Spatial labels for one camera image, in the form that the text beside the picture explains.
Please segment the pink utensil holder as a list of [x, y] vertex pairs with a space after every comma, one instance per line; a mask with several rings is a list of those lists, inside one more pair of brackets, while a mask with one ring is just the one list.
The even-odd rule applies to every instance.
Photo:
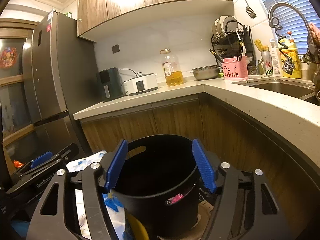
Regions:
[[222, 70], [226, 81], [244, 81], [248, 80], [247, 65], [252, 60], [251, 57], [242, 56], [238, 59], [236, 56], [223, 59]]

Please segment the stainless steel bowl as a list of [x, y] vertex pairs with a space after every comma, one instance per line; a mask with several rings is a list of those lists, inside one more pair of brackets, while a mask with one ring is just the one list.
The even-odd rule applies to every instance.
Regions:
[[210, 65], [194, 68], [191, 72], [196, 80], [208, 80], [217, 78], [220, 74], [220, 68], [215, 65]]

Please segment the wooden glass door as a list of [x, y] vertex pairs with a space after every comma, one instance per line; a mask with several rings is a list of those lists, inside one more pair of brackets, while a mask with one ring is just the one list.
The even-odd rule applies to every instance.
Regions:
[[5, 47], [17, 48], [17, 61], [11, 68], [1, 68], [1, 104], [3, 149], [9, 173], [17, 168], [13, 161], [28, 161], [29, 154], [23, 152], [27, 137], [35, 131], [28, 111], [24, 91], [23, 51], [30, 48], [26, 44], [32, 37], [35, 22], [1, 18], [1, 52]]

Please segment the red floral door decoration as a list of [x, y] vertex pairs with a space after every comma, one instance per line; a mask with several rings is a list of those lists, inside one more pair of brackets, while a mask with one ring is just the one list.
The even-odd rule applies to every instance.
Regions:
[[0, 67], [11, 68], [17, 61], [18, 53], [16, 47], [5, 47], [1, 52]]

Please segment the hanging metal spatula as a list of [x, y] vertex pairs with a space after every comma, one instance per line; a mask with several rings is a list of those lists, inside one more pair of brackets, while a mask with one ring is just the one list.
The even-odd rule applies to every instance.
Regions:
[[255, 19], [257, 17], [256, 13], [252, 10], [252, 8], [249, 6], [247, 0], [244, 0], [246, 3], [246, 9], [245, 11], [247, 12], [247, 14], [249, 15], [249, 17], [251, 19]]

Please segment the orange red plastic bag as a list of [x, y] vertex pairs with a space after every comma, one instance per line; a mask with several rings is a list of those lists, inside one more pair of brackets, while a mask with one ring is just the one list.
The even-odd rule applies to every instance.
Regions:
[[21, 163], [20, 161], [17, 161], [17, 160], [13, 161], [13, 164], [15, 168], [21, 168], [24, 166], [24, 163]]

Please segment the black round trash bin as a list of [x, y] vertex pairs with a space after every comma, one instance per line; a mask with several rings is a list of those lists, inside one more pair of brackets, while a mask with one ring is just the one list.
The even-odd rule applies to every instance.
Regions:
[[[200, 174], [192, 140], [157, 134], [128, 144], [129, 151], [140, 147], [145, 150], [125, 160], [112, 192], [150, 237], [179, 236], [197, 222]], [[179, 193], [180, 201], [165, 203]]]

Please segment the steel sink basin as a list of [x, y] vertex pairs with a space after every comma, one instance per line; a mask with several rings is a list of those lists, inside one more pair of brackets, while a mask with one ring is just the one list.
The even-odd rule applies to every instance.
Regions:
[[235, 84], [284, 94], [319, 106], [314, 86], [299, 80], [286, 80], [272, 77], [259, 80], [239, 81], [235, 82]]

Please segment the white slow cooker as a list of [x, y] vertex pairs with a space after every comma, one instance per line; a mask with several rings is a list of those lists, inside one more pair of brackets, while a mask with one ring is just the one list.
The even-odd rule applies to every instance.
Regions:
[[129, 96], [150, 92], [158, 89], [154, 73], [141, 74], [124, 82], [125, 91]]

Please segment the wooden lower cabinets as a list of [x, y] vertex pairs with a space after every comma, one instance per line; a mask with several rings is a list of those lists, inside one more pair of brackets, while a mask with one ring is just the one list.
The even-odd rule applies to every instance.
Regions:
[[94, 152], [112, 151], [120, 139], [154, 134], [198, 138], [235, 168], [263, 171], [294, 236], [319, 227], [319, 168], [281, 135], [211, 95], [184, 96], [80, 122]]

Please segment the dark steel refrigerator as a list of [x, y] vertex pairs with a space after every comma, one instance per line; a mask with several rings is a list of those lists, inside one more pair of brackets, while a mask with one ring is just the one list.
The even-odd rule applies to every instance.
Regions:
[[42, 151], [58, 153], [75, 143], [78, 158], [92, 154], [74, 114], [101, 101], [93, 42], [77, 36], [74, 19], [52, 10], [22, 54], [25, 97]]

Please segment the black air fryer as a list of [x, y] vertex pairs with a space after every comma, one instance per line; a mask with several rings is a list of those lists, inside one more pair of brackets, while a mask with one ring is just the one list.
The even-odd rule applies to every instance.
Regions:
[[97, 74], [100, 94], [103, 102], [112, 101], [124, 96], [123, 81], [118, 68], [102, 70]]

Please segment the chrome kitchen faucet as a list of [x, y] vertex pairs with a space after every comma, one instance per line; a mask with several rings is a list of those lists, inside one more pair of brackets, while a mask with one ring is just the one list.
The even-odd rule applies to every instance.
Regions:
[[269, 26], [279, 35], [287, 31], [293, 32], [293, 39], [297, 42], [298, 51], [303, 54], [309, 51], [316, 64], [319, 64], [319, 42], [311, 33], [309, 23], [319, 23], [319, 15], [309, 0], [276, 2], [268, 9]]

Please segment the cooking oil bottle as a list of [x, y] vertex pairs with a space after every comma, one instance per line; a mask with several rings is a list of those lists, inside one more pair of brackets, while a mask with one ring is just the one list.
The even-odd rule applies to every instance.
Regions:
[[170, 50], [170, 48], [162, 49], [159, 53], [162, 57], [162, 67], [166, 84], [168, 86], [183, 84], [184, 79], [178, 57]]

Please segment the black dish rack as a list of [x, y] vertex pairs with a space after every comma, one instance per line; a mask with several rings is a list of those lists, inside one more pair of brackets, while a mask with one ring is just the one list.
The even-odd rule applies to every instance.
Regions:
[[240, 42], [244, 42], [242, 53], [249, 57], [248, 66], [255, 66], [251, 27], [243, 25], [235, 16], [220, 16], [212, 28], [211, 44], [215, 57], [223, 59], [240, 56]]

